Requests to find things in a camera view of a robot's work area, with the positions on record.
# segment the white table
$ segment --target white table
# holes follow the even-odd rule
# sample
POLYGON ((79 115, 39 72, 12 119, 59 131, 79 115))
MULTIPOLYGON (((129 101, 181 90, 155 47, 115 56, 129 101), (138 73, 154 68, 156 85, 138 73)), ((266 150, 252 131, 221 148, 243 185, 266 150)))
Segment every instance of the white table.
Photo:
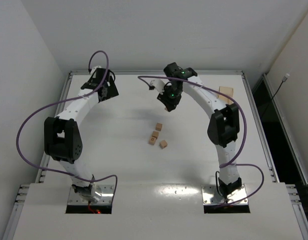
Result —
MULTIPOLYGON (((70 178, 47 172, 44 183, 29 188, 14 240, 303 239, 285 184, 271 177, 270 156, 263 149, 266 142, 259 135, 242 75, 200 74, 208 87, 234 88, 248 122, 238 163, 256 164, 265 174, 263 188, 249 199, 251 213, 235 214, 204 214, 201 185, 213 184, 218 169, 204 111, 184 93, 176 110, 166 112, 156 100, 158 93, 148 91, 136 75, 116 77, 119 96, 94 107, 80 126, 81 158, 95 178, 118 175, 112 214, 65 214, 70 178), (158 142, 166 140, 165 149, 148 144, 156 123, 163 124, 158 142), (168 190, 172 184, 191 191, 175 194, 168 190)), ((63 97, 75 96, 88 78, 74 75, 63 97)), ((48 167, 62 169, 53 160, 48 167)), ((255 168, 239 167, 239 173, 248 193, 258 187, 261 175, 255 168)))

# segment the metal base plate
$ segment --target metal base plate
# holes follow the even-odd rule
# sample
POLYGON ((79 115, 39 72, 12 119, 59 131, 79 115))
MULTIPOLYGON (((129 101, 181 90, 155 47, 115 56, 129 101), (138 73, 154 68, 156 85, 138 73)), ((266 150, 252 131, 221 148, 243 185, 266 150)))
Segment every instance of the metal base plate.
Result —
MULTIPOLYGON (((91 206, 111 206, 114 192, 114 185, 97 185, 96 194, 99 195, 99 201, 94 202, 91 206)), ((74 192, 71 187, 69 191, 68 206, 86 206, 87 200, 82 199, 78 194, 74 192)))
MULTIPOLYGON (((203 204, 204 206, 215 206, 225 203, 225 199, 217 193, 215 185, 202 186, 203 204)), ((247 196, 246 188, 242 185, 241 189, 234 191, 227 196, 227 203, 231 203, 247 196)), ((233 206, 248 206, 248 199, 234 203, 233 206)))

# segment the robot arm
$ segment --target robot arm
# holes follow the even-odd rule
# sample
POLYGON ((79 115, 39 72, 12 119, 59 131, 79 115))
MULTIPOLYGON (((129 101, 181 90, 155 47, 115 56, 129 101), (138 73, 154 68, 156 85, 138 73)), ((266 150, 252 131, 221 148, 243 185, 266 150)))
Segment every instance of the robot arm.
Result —
MULTIPOLYGON (((78 96, 84 96, 96 89, 104 73, 105 69, 94 68, 90 79, 81 87, 78 96)), ((83 144, 78 127, 96 104, 117 95, 114 80, 108 72, 103 86, 97 92, 74 100, 63 112, 56 117, 48 117, 44 122, 45 153, 55 161, 59 161, 65 170, 73 175, 71 179, 75 192, 90 202, 97 201, 95 186, 76 178, 77 176, 88 180, 94 179, 84 160, 80 158, 83 144)))
MULTIPOLYGON (((172 63, 164 69, 164 72, 167 77, 181 78, 203 85, 197 73, 191 68, 181 69, 176 63, 172 63)), ((235 104, 226 105, 212 92, 190 84, 183 85, 180 81, 171 81, 171 84, 167 85, 160 79, 154 79, 150 85, 154 86, 160 93, 157 99, 166 106, 166 110, 169 112, 176 108, 181 99, 182 91, 190 95, 203 108, 210 119, 207 133, 216 146, 219 165, 228 163, 235 156, 235 141, 239 132, 239 115, 235 104)), ((235 162, 227 167, 220 168, 219 182, 219 190, 225 198, 242 186, 235 162)))

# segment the wooden block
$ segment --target wooden block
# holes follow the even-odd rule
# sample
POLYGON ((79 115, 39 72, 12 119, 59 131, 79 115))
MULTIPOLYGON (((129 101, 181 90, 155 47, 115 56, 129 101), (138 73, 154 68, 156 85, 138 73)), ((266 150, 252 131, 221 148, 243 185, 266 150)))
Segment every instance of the wooden block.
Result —
POLYGON ((156 124, 156 128, 155 128, 155 129, 156 129, 157 131, 161 131, 162 128, 163 128, 163 125, 162 125, 161 123, 157 123, 157 124, 156 124))
POLYGON ((159 135, 159 132, 157 132, 157 131, 154 131, 153 133, 152 133, 152 137, 154 137, 154 138, 158 138, 158 135, 159 135))
POLYGON ((165 147, 167 147, 167 142, 165 140, 162 140, 160 143, 159 143, 159 146, 164 149, 165 147))
POLYGON ((154 145, 155 142, 156 142, 156 138, 154 138, 153 136, 151 136, 148 143, 151 144, 151 145, 154 145))
MULTIPOLYGON (((226 94, 230 97, 233 97, 234 96, 234 89, 232 87, 227 87, 227 86, 220 86, 219 87, 219 91, 222 93, 222 94, 226 94)), ((228 98, 218 94, 218 98, 223 100, 224 102, 228 103, 228 104, 232 104, 233 102, 231 100, 229 100, 228 98)))

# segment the white wall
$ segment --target white wall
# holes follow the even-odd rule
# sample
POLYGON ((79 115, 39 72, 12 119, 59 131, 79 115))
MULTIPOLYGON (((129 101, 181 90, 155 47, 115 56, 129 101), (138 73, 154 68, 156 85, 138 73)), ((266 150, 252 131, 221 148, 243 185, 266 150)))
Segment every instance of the white wall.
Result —
POLYGON ((269 84, 273 89, 278 88, 286 73, 290 73, 290 78, 281 87, 276 100, 308 171, 308 14, 269 72, 269 84))
POLYGON ((253 85, 308 9, 308 0, 22 0, 60 67, 244 70, 253 85))
MULTIPOLYGON (((17 154, 17 130, 30 113, 59 98, 64 79, 21 1, 0 0, 0 239, 19 185, 37 173, 17 154)), ((34 117, 21 136, 21 148, 34 163, 43 153, 43 121, 54 112, 34 117)))

